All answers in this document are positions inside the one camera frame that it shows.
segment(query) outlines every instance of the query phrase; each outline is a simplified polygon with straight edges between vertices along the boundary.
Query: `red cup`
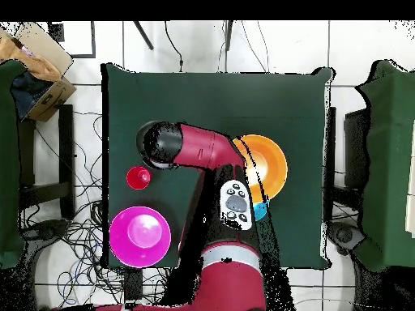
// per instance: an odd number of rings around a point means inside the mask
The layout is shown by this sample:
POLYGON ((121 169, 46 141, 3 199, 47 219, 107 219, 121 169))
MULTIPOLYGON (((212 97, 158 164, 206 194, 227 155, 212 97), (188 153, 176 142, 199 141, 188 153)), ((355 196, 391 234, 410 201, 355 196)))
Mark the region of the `red cup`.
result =
POLYGON ((152 175, 145 167, 133 167, 126 174, 126 183, 134 190, 144 190, 150 180, 152 175))

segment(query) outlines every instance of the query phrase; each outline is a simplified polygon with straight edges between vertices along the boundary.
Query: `brown box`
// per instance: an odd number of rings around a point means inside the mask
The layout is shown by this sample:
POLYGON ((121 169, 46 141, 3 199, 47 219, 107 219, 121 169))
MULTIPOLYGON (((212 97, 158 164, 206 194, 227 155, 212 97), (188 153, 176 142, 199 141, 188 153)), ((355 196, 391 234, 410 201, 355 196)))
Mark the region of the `brown box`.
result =
MULTIPOLYGON (((0 28, 0 37, 9 36, 0 28)), ((61 75, 64 75, 74 62, 72 57, 37 23, 24 22, 15 34, 17 39, 34 55, 40 55, 54 64, 61 75)), ((39 99, 28 113, 28 118, 35 121, 48 121, 57 111, 60 104, 76 91, 76 88, 65 78, 53 83, 50 89, 39 99)))

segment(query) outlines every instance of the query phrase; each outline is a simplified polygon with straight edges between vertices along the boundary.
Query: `plastic bowl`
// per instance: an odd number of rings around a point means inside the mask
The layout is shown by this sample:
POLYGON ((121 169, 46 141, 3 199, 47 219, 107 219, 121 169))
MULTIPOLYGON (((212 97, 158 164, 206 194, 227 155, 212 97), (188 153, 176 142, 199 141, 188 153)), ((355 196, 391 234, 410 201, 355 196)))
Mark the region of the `plastic bowl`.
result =
POLYGON ((287 179, 288 167, 284 152, 274 141, 257 134, 242 136, 241 140, 236 138, 233 140, 233 144, 246 161, 246 175, 252 202, 254 204, 263 202, 258 177, 268 199, 274 198, 281 191, 287 179), (250 154, 241 140, 248 146, 250 154))
POLYGON ((109 228, 113 254, 124 265, 144 268, 158 263, 168 252, 170 227, 150 207, 129 207, 115 216, 109 228))
POLYGON ((258 222, 267 214, 267 205, 269 205, 269 200, 267 203, 257 202, 254 204, 255 222, 258 222))
POLYGON ((126 174, 126 183, 134 190, 144 190, 151 179, 150 171, 141 166, 133 167, 126 174))

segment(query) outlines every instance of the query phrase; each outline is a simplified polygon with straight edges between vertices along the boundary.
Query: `pink bowl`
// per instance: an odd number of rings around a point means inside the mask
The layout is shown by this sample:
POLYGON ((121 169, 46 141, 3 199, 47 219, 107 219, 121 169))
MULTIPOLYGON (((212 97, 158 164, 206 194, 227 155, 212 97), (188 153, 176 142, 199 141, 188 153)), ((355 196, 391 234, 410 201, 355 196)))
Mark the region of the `pink bowl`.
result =
POLYGON ((170 247, 165 218, 150 207, 129 207, 115 216, 109 228, 109 245, 124 265, 144 268, 158 263, 170 247))

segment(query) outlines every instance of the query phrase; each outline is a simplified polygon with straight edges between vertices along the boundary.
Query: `dark green table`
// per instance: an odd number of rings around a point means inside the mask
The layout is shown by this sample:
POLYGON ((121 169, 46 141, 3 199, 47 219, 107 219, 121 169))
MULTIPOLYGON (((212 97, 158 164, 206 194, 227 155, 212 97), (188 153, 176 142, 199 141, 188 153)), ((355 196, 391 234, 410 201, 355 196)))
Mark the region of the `dark green table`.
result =
MULTIPOLYGON (((260 134, 283 149, 288 180, 271 200, 281 265, 323 269, 320 257, 324 87, 332 70, 315 75, 149 74, 106 65, 109 91, 109 222, 121 210, 147 206, 169 222, 172 244, 156 266, 178 264, 178 243, 198 172, 152 171, 147 189, 132 190, 127 171, 142 160, 135 147, 148 121, 185 121, 231 137, 260 134)), ((109 253, 111 267, 122 266, 109 253)))

